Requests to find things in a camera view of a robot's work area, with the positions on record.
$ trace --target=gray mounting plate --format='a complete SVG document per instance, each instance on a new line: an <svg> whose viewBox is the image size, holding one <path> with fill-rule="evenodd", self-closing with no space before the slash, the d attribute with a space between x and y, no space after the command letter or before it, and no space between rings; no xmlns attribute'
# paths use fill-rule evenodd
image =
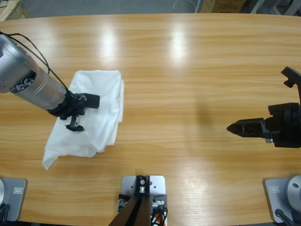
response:
<svg viewBox="0 0 301 226"><path fill-rule="evenodd" d="M263 183L269 202L271 217L277 223L283 223L283 221L276 216L276 209L281 209L287 217L293 220L290 204L285 194L285 189L290 179L291 178L266 179Z"/></svg>
<svg viewBox="0 0 301 226"><path fill-rule="evenodd" d="M8 221L16 221L21 214L21 208L27 187L27 180L2 178L5 182L6 190L3 203L9 205Z"/></svg>
<svg viewBox="0 0 301 226"><path fill-rule="evenodd" d="M136 176L124 176L122 178L121 183L121 194L124 195L134 195L135 191L135 181ZM166 187L165 187L165 178L164 176L150 176L150 195L161 195L166 194ZM167 226L168 217L165 220L165 225Z"/></svg>

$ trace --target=white towel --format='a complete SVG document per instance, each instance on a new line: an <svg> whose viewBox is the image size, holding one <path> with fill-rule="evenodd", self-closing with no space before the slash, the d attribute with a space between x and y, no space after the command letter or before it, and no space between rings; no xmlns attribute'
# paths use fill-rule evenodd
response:
<svg viewBox="0 0 301 226"><path fill-rule="evenodd" d="M82 132L66 128L71 117L56 120L45 146L42 161L45 169L49 169L59 156L90 158L104 152L105 146L114 145L118 123L122 121L124 82L119 71L78 71L69 90L99 95L99 108L86 108L85 115L77 118L77 123L85 129Z"/></svg>

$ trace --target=wooden table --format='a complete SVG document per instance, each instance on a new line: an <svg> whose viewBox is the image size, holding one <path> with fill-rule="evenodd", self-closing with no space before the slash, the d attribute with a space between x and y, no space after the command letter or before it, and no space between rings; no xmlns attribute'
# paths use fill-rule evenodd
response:
<svg viewBox="0 0 301 226"><path fill-rule="evenodd" d="M301 173L301 150L226 127L298 102L280 71L301 71L301 18L169 14L0 23L28 36L67 85L77 70L120 70L124 120L94 158L41 161L55 117L0 95L0 174L26 178L20 220L106 226L124 175L164 175L171 226L271 221L262 181Z"/></svg>

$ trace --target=silver robot arm segment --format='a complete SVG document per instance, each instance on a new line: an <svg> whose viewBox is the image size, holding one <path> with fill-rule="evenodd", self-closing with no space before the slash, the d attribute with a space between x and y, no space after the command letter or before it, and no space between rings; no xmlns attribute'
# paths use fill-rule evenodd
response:
<svg viewBox="0 0 301 226"><path fill-rule="evenodd" d="M8 35L0 34L0 93L11 92L34 105L61 117L72 116L67 129L83 131L76 118L85 108L99 107L100 97L87 93L73 94L42 70L33 58Z"/></svg>

